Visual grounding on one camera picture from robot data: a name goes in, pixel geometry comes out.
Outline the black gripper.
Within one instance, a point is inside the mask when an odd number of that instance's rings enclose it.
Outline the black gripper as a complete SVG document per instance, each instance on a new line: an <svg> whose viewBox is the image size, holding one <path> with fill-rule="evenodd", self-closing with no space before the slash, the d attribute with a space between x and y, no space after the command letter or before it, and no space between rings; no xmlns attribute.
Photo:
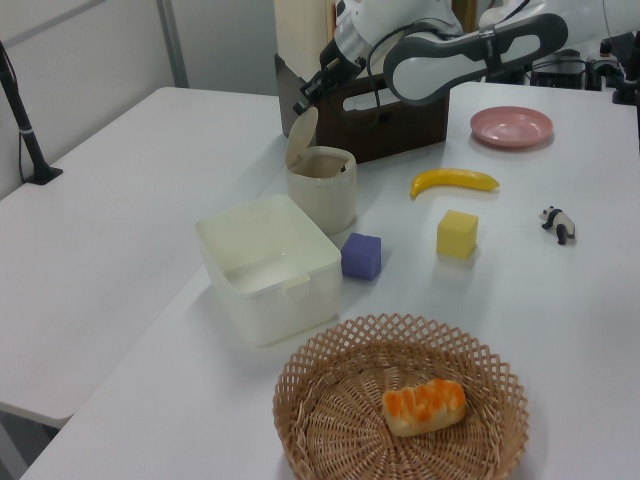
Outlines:
<svg viewBox="0 0 640 480"><path fill-rule="evenodd" d="M319 56L321 72L300 88L300 97L293 109L296 113L305 113L316 106L323 96L331 90L332 83L345 83L355 79L363 71L362 62L349 60L332 39Z"/></svg>

